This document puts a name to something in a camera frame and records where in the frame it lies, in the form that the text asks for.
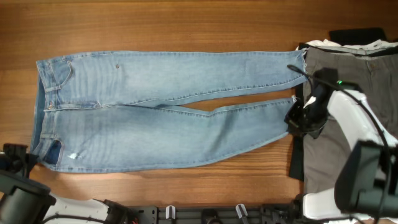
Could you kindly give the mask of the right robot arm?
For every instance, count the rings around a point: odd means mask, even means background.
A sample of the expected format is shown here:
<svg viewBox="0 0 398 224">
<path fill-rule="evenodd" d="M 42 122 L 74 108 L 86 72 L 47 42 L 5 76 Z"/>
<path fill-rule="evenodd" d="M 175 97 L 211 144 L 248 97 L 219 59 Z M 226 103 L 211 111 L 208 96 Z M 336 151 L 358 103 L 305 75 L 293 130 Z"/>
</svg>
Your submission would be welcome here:
<svg viewBox="0 0 398 224">
<path fill-rule="evenodd" d="M 304 75 L 310 98 L 297 100 L 285 116 L 295 136 L 320 136 L 333 117 L 350 148 L 334 187 L 305 194 L 292 204 L 297 223 L 397 223 L 397 139 L 372 111 L 360 86 L 338 78 L 330 68 Z"/>
</svg>

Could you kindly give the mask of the light blue denim jeans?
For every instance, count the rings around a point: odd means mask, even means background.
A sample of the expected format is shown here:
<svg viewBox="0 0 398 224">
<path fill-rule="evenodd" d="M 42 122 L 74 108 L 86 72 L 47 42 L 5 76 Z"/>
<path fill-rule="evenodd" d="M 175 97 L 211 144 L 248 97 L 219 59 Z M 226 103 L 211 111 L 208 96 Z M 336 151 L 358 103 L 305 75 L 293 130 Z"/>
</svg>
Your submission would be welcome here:
<svg viewBox="0 0 398 224">
<path fill-rule="evenodd" d="M 188 104 L 286 90 L 304 52 L 86 52 L 39 60 L 30 151 L 59 172 L 211 164 L 287 135 L 291 98 L 213 111 Z"/>
</svg>

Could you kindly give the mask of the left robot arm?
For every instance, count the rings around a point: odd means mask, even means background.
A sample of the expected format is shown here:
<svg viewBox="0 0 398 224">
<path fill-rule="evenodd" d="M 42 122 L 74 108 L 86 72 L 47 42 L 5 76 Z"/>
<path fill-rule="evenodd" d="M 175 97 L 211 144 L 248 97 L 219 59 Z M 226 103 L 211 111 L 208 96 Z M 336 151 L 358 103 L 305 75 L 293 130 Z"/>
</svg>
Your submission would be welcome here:
<svg viewBox="0 0 398 224">
<path fill-rule="evenodd" d="M 27 146 L 4 144 L 1 151 L 1 224 L 137 224 L 130 209 L 105 200 L 72 200 L 29 179 L 37 156 Z"/>
</svg>

